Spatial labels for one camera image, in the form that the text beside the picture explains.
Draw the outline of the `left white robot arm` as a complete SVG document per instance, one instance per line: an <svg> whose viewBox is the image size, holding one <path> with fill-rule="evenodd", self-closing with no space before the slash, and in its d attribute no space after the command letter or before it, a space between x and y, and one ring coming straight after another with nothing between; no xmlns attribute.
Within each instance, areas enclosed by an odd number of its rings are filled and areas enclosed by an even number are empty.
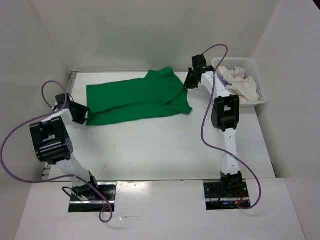
<svg viewBox="0 0 320 240"><path fill-rule="evenodd" d="M92 201L99 196L100 187L74 156L74 146L66 128L70 123L83 125L88 111L88 107L73 101L57 104L53 114L31 124L29 130L38 160L60 169L71 180L73 192Z"/></svg>

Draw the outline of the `green t shirt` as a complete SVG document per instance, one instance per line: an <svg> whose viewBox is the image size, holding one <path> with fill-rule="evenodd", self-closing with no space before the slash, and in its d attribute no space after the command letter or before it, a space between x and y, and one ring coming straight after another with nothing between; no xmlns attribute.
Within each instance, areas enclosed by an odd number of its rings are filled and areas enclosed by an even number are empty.
<svg viewBox="0 0 320 240"><path fill-rule="evenodd" d="M188 115L188 90L170 67L145 77L87 85L88 126Z"/></svg>

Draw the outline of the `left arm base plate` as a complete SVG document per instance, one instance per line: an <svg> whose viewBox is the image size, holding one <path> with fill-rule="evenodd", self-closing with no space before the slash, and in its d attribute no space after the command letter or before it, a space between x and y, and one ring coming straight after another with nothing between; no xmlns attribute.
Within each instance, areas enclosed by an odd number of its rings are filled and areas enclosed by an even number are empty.
<svg viewBox="0 0 320 240"><path fill-rule="evenodd" d="M69 213L98 213L103 208L105 212L110 212L107 201L111 205L111 210L115 211L115 199L116 199L116 182L98 182L97 190L103 195L101 197L96 192L94 192L94 198L87 198L85 196L80 196L75 193L71 187L64 186L64 193L69 197Z"/></svg>

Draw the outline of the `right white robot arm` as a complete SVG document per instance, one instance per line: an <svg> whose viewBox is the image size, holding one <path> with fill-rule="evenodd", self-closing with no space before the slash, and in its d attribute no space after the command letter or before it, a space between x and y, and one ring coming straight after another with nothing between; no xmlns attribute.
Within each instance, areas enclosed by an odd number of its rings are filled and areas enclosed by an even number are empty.
<svg viewBox="0 0 320 240"><path fill-rule="evenodd" d="M243 182L239 163L234 158L238 155L236 129L240 120L240 99L227 90L226 84L212 66L188 69L184 88L195 89L200 83L212 94L211 123L224 142L219 191L223 196L231 197Z"/></svg>

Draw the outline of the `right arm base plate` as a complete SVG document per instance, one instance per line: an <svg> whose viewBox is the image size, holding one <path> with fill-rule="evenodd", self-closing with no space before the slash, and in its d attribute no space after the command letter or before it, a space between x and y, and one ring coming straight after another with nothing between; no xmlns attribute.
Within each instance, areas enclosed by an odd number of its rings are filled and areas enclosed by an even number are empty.
<svg viewBox="0 0 320 240"><path fill-rule="evenodd" d="M235 210L238 204L243 208L251 206L249 192L245 181L236 190L224 193L218 180L203 182L206 210Z"/></svg>

